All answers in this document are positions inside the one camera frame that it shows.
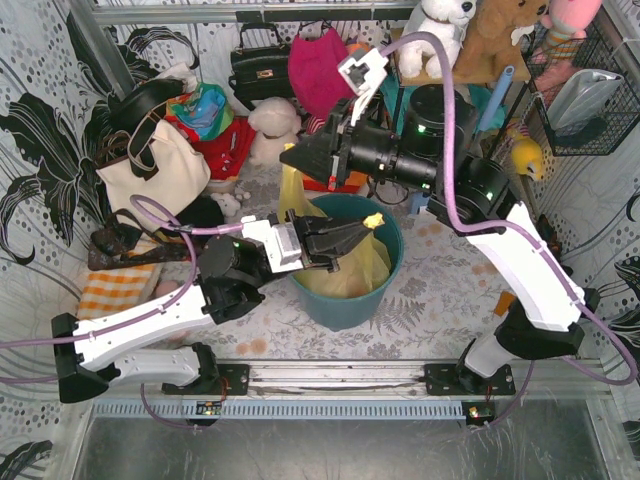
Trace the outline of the yellow plastic trash bag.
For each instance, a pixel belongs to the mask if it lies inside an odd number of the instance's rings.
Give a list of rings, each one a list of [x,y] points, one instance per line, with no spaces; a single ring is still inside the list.
[[[303,175],[295,168],[282,165],[282,177],[277,217],[280,221],[293,209],[299,216],[327,217],[327,212],[311,203],[305,196]],[[338,259],[339,269],[302,270],[293,279],[311,293],[330,298],[355,298],[371,293],[390,276],[391,260],[387,247],[374,234],[368,235],[346,256]]]

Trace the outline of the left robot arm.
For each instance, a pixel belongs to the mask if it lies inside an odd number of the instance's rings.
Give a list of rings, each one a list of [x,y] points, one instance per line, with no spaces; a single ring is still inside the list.
[[[298,216],[245,217],[219,227],[180,289],[92,320],[60,314],[51,321],[59,399],[94,399],[122,384],[160,384],[169,395],[211,394],[225,387],[212,349],[152,344],[173,334],[237,320],[262,303],[261,288],[293,272],[336,272],[339,260],[371,237],[382,220]]]

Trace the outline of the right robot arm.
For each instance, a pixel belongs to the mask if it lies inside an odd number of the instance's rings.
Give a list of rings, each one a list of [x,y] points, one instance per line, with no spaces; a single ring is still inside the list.
[[[411,94],[396,135],[356,119],[354,105],[341,100],[323,127],[286,148],[280,160],[328,187],[358,172],[420,190],[429,197],[428,211],[490,260],[516,299],[505,320],[472,341],[444,379],[480,394],[514,359],[574,359],[585,336],[579,319],[590,310],[502,168],[464,154],[474,117],[458,92],[425,85]]]

